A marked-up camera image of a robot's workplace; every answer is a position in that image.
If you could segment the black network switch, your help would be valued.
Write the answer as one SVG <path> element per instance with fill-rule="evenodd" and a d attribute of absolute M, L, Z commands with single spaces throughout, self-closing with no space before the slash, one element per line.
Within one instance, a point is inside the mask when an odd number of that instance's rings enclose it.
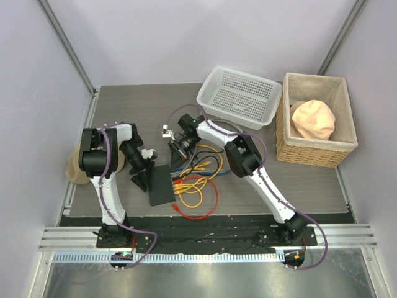
<path fill-rule="evenodd" d="M 151 207 L 176 201 L 169 165 L 154 167 L 148 193 Z"/>

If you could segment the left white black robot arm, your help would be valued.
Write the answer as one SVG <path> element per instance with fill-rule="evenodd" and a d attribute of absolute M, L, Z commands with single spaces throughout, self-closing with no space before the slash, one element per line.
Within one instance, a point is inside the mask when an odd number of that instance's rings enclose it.
<path fill-rule="evenodd" d="M 124 248 L 131 243 L 133 231 L 120 201 L 116 182 L 119 154 L 131 166 L 130 179 L 143 192 L 152 188 L 155 150 L 142 148 L 143 140 L 135 124 L 114 123 L 84 129 L 81 135 L 78 165 L 93 184 L 101 212 L 99 240 L 111 240 Z"/>

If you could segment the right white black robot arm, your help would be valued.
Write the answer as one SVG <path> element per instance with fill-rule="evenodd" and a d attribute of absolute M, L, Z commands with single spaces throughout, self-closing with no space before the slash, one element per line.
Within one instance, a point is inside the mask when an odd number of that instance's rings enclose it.
<path fill-rule="evenodd" d="M 168 125 L 163 125 L 162 137 L 170 138 L 172 167 L 178 167 L 190 157 L 190 150 L 202 140 L 222 148 L 231 171 L 245 179 L 270 209 L 277 225 L 281 240 L 294 245 L 301 240 L 307 226 L 306 220 L 289 204 L 272 182 L 264 168 L 264 160 L 255 143 L 254 135 L 248 132 L 232 132 L 224 129 L 204 116 L 192 118 L 183 115 L 178 121 L 182 129 L 181 138 L 175 138 Z"/>

